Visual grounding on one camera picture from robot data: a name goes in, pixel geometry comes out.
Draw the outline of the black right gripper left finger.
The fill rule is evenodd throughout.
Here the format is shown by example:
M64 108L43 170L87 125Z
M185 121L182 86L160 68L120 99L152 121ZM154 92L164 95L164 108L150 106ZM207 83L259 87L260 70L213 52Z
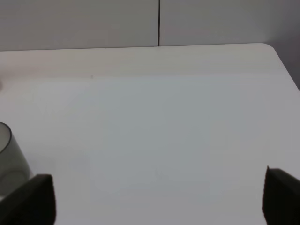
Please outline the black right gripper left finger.
M38 174L0 201L2 225L53 225L56 198L53 177Z

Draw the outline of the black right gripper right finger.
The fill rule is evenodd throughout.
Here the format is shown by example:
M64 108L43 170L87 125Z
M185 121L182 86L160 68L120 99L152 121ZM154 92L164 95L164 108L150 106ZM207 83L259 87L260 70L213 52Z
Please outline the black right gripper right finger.
M267 168L262 211L268 225L300 223L300 181L279 168Z

